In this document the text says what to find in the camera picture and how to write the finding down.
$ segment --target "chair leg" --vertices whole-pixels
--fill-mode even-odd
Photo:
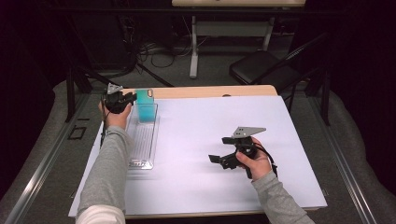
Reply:
[[[293,86],[293,88],[291,89],[291,96],[290,96],[290,101],[289,101],[289,106],[288,106],[288,110],[289,113],[291,112],[291,106],[293,105],[293,99],[294,99],[294,93],[296,92],[296,85]]]

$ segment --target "person's left hand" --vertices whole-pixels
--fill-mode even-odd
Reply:
[[[107,128],[109,126],[119,126],[123,130],[125,130],[126,120],[128,118],[128,115],[131,113],[132,104],[129,103],[127,106],[125,106],[124,111],[122,111],[121,113],[113,114],[113,113],[110,113],[110,111],[108,111],[108,109],[106,108],[105,105],[102,106],[102,101],[101,101],[101,102],[99,102],[99,110],[102,112],[102,114],[105,113]]]

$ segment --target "gray sleeve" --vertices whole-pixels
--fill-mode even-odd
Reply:
[[[252,185],[257,190],[262,209],[272,224],[314,223],[283,188],[273,171],[252,182]]]
[[[117,126],[107,128],[106,137],[81,192],[78,214],[96,204],[125,211],[125,182],[132,140]]]

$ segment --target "chair seat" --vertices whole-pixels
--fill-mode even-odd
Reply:
[[[258,50],[230,65],[230,75],[239,83],[249,85],[256,78],[266,73],[280,60],[271,53]],[[262,78],[257,84],[273,85],[278,93],[295,82],[301,74],[289,66],[283,66]]]

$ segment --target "hand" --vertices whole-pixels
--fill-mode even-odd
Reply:
[[[119,114],[113,114],[113,113],[110,113],[110,111],[108,111],[108,109],[105,106],[102,106],[102,101],[101,101],[101,102],[99,102],[99,110],[102,112],[102,114],[104,113],[104,115],[105,115],[107,127],[119,126],[123,130],[125,130],[126,129],[126,120],[128,118],[128,115],[131,113],[132,105],[131,105],[131,103],[129,103],[127,106],[125,106],[124,111],[122,111]]]
[[[260,141],[254,137],[251,137],[254,143],[260,144]],[[251,178],[253,181],[256,181],[271,171],[271,164],[268,161],[267,155],[261,151],[257,150],[256,157],[254,160],[243,154],[242,152],[236,152],[236,158],[245,164],[251,172]]]

